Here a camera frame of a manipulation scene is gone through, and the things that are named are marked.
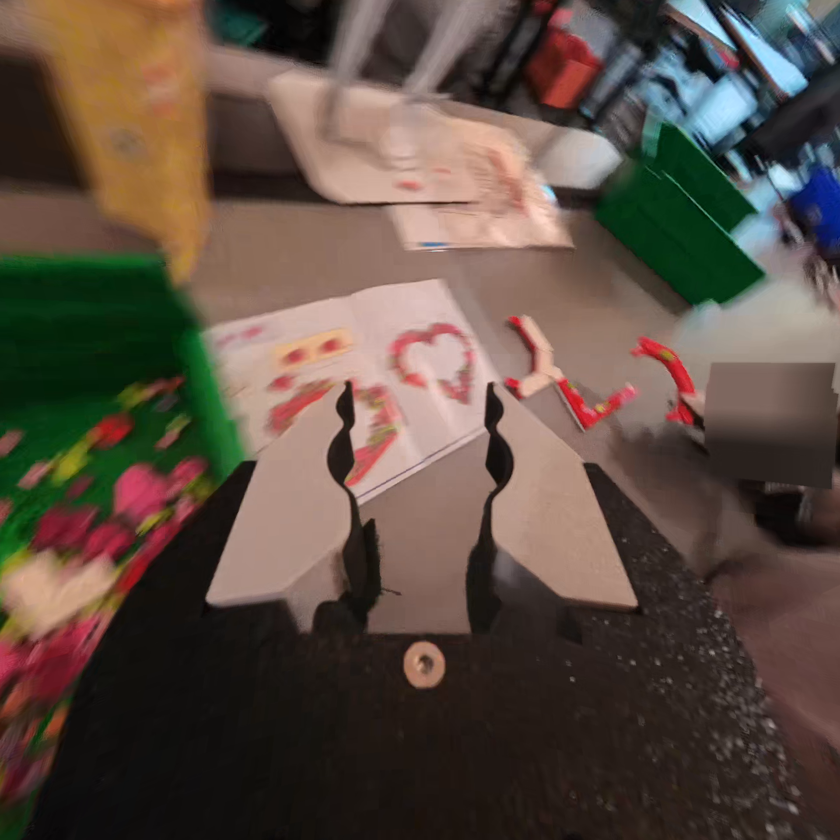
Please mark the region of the empty green plastic bin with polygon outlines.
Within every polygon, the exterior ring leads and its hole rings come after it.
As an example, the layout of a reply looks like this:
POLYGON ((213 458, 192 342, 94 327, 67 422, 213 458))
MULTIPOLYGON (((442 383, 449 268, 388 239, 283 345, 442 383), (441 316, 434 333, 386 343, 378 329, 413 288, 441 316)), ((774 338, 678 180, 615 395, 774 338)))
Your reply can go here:
POLYGON ((646 118, 595 220, 690 305, 740 296, 764 270, 733 236, 757 209, 681 128, 646 118))

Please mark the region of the clear plastic bag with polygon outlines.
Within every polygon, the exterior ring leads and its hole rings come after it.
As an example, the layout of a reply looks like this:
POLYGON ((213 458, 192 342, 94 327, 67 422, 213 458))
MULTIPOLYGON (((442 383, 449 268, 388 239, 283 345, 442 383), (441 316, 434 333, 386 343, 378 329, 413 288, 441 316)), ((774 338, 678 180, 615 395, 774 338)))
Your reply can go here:
POLYGON ((476 197, 467 203, 401 204, 388 210, 405 237, 431 241, 419 228, 436 225, 457 238, 456 228, 472 229, 462 238, 480 236, 480 229, 520 227, 529 237, 557 238, 561 215, 556 199, 531 164, 519 137, 498 126, 453 118, 439 111, 427 117, 425 151, 433 186, 448 185, 453 169, 471 177, 476 197))

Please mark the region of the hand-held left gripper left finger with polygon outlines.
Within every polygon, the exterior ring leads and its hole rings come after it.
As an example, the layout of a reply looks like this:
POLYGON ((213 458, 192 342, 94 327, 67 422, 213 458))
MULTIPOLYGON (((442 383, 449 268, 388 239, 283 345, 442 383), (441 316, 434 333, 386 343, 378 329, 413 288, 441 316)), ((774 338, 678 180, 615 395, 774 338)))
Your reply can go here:
POLYGON ((375 521, 348 486, 351 381, 306 407, 257 457, 206 604, 274 604, 298 632, 363 633, 382 593, 375 521))

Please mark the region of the red storage bin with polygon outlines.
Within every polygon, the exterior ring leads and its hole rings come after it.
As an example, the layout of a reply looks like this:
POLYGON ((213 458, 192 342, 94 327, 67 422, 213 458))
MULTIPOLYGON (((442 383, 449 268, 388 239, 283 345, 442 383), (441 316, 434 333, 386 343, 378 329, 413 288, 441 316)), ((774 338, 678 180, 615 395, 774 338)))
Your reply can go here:
POLYGON ((603 69, 602 61, 579 36, 549 28, 524 69, 524 79, 538 104, 576 109, 603 69))

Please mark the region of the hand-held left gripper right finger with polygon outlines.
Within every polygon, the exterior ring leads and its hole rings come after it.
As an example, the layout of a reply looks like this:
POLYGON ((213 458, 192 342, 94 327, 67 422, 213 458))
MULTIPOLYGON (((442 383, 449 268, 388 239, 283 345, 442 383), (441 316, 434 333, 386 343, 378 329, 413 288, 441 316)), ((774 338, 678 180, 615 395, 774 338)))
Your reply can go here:
POLYGON ((581 457, 498 382, 486 387, 492 488, 466 566, 473 634, 579 634, 578 607, 639 601, 581 457))

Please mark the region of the yellow cardboard box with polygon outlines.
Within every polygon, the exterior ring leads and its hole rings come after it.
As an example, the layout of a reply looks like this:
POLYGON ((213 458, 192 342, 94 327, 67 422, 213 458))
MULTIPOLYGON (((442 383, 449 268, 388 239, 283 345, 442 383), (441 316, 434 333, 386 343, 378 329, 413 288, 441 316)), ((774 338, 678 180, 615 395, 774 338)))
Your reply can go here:
POLYGON ((173 281, 187 281, 211 213, 203 2, 28 6, 100 211, 155 242, 173 281))

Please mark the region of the pile of lego pieces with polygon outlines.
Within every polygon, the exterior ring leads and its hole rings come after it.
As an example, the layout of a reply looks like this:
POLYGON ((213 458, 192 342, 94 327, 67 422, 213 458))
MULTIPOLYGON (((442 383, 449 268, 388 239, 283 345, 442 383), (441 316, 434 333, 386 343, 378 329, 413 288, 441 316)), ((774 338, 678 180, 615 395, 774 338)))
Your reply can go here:
POLYGON ((81 672, 214 490, 184 380, 2 424, 2 814, 49 773, 81 672))

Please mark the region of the blue storage bin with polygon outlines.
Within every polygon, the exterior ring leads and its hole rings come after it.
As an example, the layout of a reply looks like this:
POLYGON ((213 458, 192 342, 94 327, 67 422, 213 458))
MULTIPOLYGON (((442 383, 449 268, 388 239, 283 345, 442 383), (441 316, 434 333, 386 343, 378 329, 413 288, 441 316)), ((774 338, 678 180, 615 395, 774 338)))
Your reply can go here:
POLYGON ((789 197, 791 220, 819 249, 833 253, 839 248, 839 181, 830 166, 820 165, 803 188, 789 197))

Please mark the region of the open instruction booklet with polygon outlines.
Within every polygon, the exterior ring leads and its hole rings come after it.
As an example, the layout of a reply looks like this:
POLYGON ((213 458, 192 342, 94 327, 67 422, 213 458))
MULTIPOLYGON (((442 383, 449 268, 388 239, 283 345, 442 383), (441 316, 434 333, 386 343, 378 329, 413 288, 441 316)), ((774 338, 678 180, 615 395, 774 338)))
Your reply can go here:
POLYGON ((336 385, 353 385, 359 503, 485 433, 496 367, 447 283, 372 287, 205 333, 248 457, 336 385))

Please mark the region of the green plastic bin with pieces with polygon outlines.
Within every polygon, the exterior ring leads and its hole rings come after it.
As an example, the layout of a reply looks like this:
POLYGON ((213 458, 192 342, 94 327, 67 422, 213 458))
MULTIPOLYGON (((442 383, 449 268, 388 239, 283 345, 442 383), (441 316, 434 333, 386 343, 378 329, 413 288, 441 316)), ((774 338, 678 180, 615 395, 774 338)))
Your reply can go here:
MULTIPOLYGON (((245 458, 197 317, 162 257, 6 255, 1 292, 2 424, 181 377, 214 488, 245 458)), ((41 786, 2 814, 2 838, 25 836, 41 786)))

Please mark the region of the curved red lego section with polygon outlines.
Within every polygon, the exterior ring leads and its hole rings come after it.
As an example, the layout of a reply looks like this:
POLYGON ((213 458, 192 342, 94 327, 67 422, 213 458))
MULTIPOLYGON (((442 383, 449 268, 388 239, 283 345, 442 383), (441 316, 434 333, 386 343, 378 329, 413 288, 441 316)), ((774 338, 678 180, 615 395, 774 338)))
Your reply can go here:
POLYGON ((639 338, 630 354, 635 358, 647 358, 658 362, 672 380, 675 393, 668 403, 665 420, 698 432, 705 431, 705 393, 697 389, 678 354, 668 346, 647 337, 639 338))

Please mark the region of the straight red lego strip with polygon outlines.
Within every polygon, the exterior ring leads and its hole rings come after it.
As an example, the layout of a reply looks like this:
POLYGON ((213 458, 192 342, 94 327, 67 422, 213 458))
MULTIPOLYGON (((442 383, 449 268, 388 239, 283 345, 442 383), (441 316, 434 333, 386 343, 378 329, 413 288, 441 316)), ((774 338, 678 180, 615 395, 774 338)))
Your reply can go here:
POLYGON ((530 354, 530 371, 521 379, 508 377, 505 386, 519 401, 551 387, 560 386, 564 374, 554 362, 554 350, 539 325, 530 316, 510 316, 507 325, 521 339, 530 354))

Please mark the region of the white lamp stand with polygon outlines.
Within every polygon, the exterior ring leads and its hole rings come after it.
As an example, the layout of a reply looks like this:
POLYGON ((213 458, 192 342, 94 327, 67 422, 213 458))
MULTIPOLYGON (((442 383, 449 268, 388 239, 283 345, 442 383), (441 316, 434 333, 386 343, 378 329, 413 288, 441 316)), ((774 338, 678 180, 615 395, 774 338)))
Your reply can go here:
POLYGON ((398 89, 360 79, 391 5, 345 2, 327 68, 284 70, 267 83, 268 103, 310 187, 332 203, 474 203, 467 135, 497 126, 449 114, 439 88, 489 4, 445 2, 398 89))

